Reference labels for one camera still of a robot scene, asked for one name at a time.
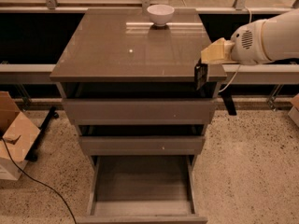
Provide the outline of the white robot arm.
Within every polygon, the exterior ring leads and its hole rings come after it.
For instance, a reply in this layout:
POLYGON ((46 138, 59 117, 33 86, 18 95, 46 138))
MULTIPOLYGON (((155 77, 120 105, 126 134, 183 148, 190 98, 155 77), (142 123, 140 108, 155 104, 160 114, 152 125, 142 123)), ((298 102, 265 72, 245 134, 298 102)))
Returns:
POLYGON ((299 58, 299 10, 240 26, 201 51, 207 64, 256 65, 299 58))

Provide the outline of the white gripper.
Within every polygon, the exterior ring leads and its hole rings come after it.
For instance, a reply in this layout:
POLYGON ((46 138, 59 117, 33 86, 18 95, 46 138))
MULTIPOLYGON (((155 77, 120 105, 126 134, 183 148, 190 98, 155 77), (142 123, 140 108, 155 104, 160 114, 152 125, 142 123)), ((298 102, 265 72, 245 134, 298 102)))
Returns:
POLYGON ((267 19, 240 26, 231 40, 220 38, 201 51, 201 62, 206 64, 234 63, 255 65, 270 63, 267 19))

